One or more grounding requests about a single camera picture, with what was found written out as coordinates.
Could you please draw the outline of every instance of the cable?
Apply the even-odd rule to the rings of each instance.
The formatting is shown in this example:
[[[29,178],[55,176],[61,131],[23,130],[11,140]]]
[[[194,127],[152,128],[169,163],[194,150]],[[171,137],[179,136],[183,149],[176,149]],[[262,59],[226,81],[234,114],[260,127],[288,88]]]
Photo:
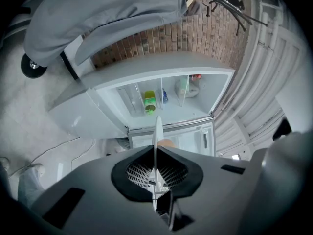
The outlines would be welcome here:
[[[77,140],[77,139],[80,139],[80,137],[75,138],[75,139],[72,139],[72,140],[69,140],[69,141],[66,141],[66,142],[63,142],[63,143],[61,143],[61,144],[57,145],[56,147],[53,147],[53,148],[50,148],[50,149],[48,149],[48,150],[44,151],[42,154],[40,154],[40,155],[38,155],[37,157],[35,157],[35,158],[33,159],[33,161],[32,161],[32,162],[30,162],[28,165],[23,166],[22,168],[20,168],[20,169],[18,169],[18,170],[16,170],[16,171],[14,171],[11,175],[9,175],[9,177],[8,177],[8,178],[11,178],[12,176],[14,176],[14,174],[18,173],[19,171],[23,170],[24,168],[29,167],[32,163],[34,163],[37,159],[39,159],[39,158],[40,158],[43,154],[47,153],[48,151],[53,150],[53,149],[56,149],[56,148],[58,148],[58,147],[62,146],[63,144],[70,143],[70,142],[72,142],[72,141],[74,141],[74,140]]]
[[[72,162],[70,163],[70,171],[73,171],[73,162],[76,160],[76,159],[79,159],[80,157],[86,155],[96,144],[96,139],[93,139],[92,140],[92,144],[91,146],[89,147],[89,149],[87,151],[84,151],[82,154],[80,154],[77,158],[74,158],[72,160]]]

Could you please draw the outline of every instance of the caster wheel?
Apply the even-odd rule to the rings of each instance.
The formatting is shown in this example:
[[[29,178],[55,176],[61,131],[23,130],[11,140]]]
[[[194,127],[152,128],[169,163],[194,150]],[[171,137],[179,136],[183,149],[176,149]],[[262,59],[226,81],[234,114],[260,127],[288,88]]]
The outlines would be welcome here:
[[[25,76],[28,78],[38,78],[44,74],[47,67],[42,67],[36,64],[34,61],[24,54],[21,60],[21,69]]]

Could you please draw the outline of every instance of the bottle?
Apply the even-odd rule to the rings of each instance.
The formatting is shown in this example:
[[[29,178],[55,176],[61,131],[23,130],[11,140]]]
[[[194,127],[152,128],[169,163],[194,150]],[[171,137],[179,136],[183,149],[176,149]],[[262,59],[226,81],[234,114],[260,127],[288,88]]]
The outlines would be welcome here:
[[[145,112],[151,115],[156,109],[156,96],[154,91],[146,91],[144,96]]]

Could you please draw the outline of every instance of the refrigerator drawer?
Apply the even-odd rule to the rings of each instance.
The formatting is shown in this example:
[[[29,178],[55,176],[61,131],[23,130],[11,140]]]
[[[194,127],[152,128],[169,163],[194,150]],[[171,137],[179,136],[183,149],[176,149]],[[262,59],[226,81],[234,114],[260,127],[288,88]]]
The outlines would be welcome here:
[[[170,139],[177,148],[208,156],[215,156],[213,120],[188,124],[183,127],[164,129],[164,138]],[[152,144],[153,131],[129,134],[131,148]]]

